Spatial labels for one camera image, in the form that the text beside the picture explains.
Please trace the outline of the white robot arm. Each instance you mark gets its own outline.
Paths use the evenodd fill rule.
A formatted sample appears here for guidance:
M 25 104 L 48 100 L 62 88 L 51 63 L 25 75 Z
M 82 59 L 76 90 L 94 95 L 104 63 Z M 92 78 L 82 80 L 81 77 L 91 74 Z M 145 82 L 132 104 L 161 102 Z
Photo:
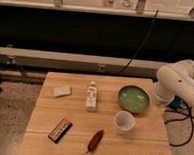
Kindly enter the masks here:
M 178 96 L 194 108 L 194 61 L 186 59 L 158 68 L 153 92 L 155 101 L 162 106 Z

